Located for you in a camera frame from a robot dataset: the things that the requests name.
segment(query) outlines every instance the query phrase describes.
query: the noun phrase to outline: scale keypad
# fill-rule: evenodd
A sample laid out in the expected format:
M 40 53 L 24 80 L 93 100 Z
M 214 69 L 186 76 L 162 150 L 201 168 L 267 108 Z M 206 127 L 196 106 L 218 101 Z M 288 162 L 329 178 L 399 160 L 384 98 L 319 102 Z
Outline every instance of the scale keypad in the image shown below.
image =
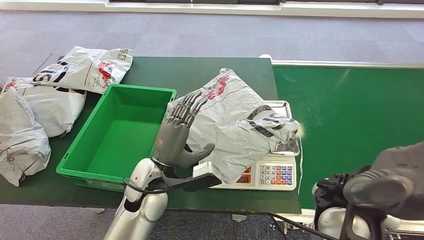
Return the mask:
M 291 165 L 265 165 L 259 169 L 259 183 L 261 185 L 292 185 L 293 167 Z

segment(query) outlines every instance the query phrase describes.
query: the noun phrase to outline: red display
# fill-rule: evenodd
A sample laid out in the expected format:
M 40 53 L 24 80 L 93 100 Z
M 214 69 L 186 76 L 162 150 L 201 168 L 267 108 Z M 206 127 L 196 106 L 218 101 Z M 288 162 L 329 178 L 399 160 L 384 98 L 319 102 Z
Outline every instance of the red display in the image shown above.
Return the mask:
M 250 174 L 242 174 L 241 177 L 238 179 L 238 184 L 249 184 L 251 182 L 251 175 Z

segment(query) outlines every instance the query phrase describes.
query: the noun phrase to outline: wire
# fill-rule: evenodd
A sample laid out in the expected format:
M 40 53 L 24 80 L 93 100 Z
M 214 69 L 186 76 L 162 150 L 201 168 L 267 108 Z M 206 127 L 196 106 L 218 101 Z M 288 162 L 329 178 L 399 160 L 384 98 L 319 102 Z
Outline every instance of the wire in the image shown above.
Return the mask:
M 322 232 L 320 232 L 320 231 L 317 231 L 317 230 L 315 230 L 315 229 L 312 229 L 312 228 L 306 227 L 306 226 L 304 226 L 303 224 L 300 224 L 300 223 L 298 223 L 298 222 L 292 221 L 292 220 L 290 220 L 290 219 L 288 219 L 288 218 L 285 218 L 285 217 L 280 216 L 280 215 L 278 215 L 278 214 L 275 214 L 275 213 L 273 213 L 273 212 L 268 212 L 268 215 L 269 215 L 269 216 L 271 216 L 271 217 L 273 217 L 273 218 L 281 219 L 281 220 L 283 220 L 283 221 L 284 221 L 284 222 L 286 222 L 286 223 L 289 223 L 289 224 L 291 224 L 291 225 L 293 225 L 293 226 L 295 226 L 295 227 L 297 227 L 297 228 L 300 228 L 300 229 L 302 229 L 302 230 L 305 230 L 306 232 L 311 233 L 311 234 L 313 234 L 313 235 L 316 235 L 316 236 L 318 236 L 318 237 L 320 237 L 320 238 L 327 239 L 327 240 L 338 240 L 338 239 L 337 239 L 337 238 L 335 238 L 335 237 L 332 237 L 332 236 L 330 236 L 330 235 L 327 235 L 327 234 L 322 233 Z
M 284 237 L 285 240 L 289 240 L 289 238 L 287 237 L 287 234 L 284 232 L 284 230 L 281 228 L 280 224 L 278 223 L 278 221 L 276 220 L 275 217 L 270 216 L 270 218 L 272 218 L 272 220 L 274 221 L 274 224 L 276 225 L 276 227 L 278 228 L 279 232 L 282 234 L 282 236 Z
M 299 143 L 300 143 L 300 163 L 299 163 L 299 167 L 300 167 L 300 179 L 299 179 L 299 184 L 297 185 L 297 194 L 299 195 L 301 192 L 301 184 L 302 184 L 302 178 L 304 176 L 304 147 L 302 146 L 302 136 L 299 133 Z
M 135 190 L 135 191 L 137 191 L 139 193 L 142 193 L 142 194 L 163 194 L 163 193 L 166 193 L 166 192 L 168 192 L 170 190 L 170 188 L 153 190 L 153 191 L 144 190 L 144 189 L 141 189 L 141 188 L 138 188 L 138 187 L 134 186 L 131 182 L 127 181 L 125 178 L 122 178 L 122 181 L 130 189 L 133 189 L 133 190 Z

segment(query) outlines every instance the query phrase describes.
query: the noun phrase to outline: stainless steel tray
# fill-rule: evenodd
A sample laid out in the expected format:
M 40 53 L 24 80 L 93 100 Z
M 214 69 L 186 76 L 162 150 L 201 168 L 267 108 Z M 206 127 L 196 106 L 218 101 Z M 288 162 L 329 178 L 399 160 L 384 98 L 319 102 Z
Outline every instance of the stainless steel tray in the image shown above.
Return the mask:
M 286 101 L 265 101 L 277 114 L 285 117 L 292 118 L 292 111 L 290 105 Z M 277 150 L 273 151 L 271 155 L 284 155 L 284 156 L 297 156 L 300 153 L 299 143 L 296 136 L 288 140 L 286 144 L 280 144 Z

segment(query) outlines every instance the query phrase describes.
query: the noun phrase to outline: digital weighing scale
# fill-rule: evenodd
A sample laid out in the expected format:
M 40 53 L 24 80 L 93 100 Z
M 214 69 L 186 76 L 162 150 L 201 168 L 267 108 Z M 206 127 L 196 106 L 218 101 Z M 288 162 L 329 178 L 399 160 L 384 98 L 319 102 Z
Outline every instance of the digital weighing scale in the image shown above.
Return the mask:
M 280 115 L 292 117 L 286 101 L 265 101 Z M 234 184 L 213 186 L 217 189 L 250 189 L 269 191 L 292 191 L 296 188 L 296 160 L 300 148 L 296 136 L 287 144 L 281 144 L 276 151 L 249 167 Z

